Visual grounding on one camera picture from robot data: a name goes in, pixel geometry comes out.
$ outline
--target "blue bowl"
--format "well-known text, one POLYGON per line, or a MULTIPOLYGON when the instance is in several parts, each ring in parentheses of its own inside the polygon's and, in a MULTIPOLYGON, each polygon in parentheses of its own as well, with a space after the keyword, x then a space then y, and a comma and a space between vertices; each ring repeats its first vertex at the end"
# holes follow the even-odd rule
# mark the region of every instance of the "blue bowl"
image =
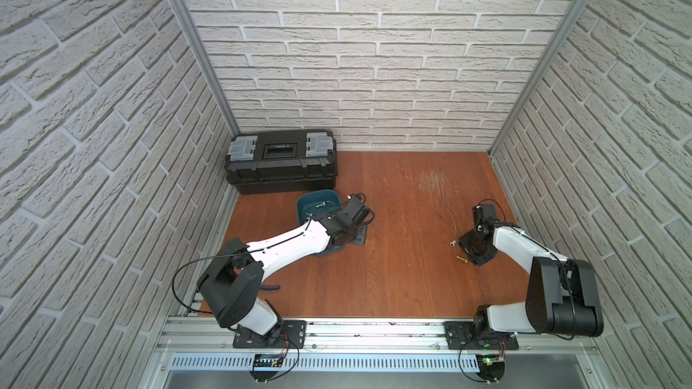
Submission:
POLYGON ((296 202, 298 225, 305 224, 311 215, 327 212, 340 205, 339 194, 331 189, 322 189, 301 195, 296 202))

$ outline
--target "brick wall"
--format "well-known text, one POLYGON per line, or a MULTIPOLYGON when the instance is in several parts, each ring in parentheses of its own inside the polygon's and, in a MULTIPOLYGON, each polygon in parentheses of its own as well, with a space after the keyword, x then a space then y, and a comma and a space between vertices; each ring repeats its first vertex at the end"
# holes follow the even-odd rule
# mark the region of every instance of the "brick wall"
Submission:
POLYGON ((591 0, 494 157, 521 224, 589 260, 620 387, 692 384, 692 0, 591 0))
POLYGON ((167 0, 0 0, 0 388, 138 383, 229 140, 167 0))
POLYGON ((569 0, 186 0, 243 132, 485 150, 569 0))

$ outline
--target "toolbox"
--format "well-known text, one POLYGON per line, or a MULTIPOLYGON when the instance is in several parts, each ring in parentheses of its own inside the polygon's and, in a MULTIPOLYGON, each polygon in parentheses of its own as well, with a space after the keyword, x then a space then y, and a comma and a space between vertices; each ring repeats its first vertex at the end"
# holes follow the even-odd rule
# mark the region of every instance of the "toolbox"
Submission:
POLYGON ((226 155, 226 180, 240 194, 315 191, 336 186, 336 142, 328 130, 238 135, 226 155))

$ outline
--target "white robotic arm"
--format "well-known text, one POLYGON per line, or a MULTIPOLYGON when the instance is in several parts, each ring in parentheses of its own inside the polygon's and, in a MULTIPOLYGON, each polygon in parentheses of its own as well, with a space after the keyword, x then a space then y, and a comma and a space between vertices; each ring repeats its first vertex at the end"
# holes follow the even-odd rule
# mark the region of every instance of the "white robotic arm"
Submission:
POLYGON ((473 209, 475 228, 459 238, 467 260, 481 266, 504 252, 529 274, 527 299, 483 305, 475 317, 482 332, 598 336, 603 331, 593 267, 552 251, 511 222, 497 219, 492 204, 473 209))
POLYGON ((237 323, 260 341, 275 339, 283 320, 269 303, 257 298, 262 281, 307 255, 364 243, 365 228, 372 219, 374 212, 357 196, 350 196, 345 206, 273 238, 247 244, 231 239, 202 273, 197 287, 221 327, 237 323))

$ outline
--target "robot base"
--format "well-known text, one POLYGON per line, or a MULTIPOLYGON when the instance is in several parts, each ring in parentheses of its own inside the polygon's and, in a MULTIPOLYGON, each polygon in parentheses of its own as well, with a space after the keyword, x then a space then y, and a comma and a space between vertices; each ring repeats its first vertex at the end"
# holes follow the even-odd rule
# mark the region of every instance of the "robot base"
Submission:
POLYGON ((475 324, 472 321, 446 321, 444 330, 449 350, 500 350, 500 341, 505 342, 506 350, 519 350, 519 343, 512 334, 487 330, 474 336, 475 324))
POLYGON ((288 335, 289 341, 298 348, 303 348, 305 345, 305 324, 305 320, 284 320, 278 331, 270 330, 266 335, 259 335, 247 327, 238 325, 233 339, 233 348, 282 348, 284 343, 281 340, 284 332, 288 335))

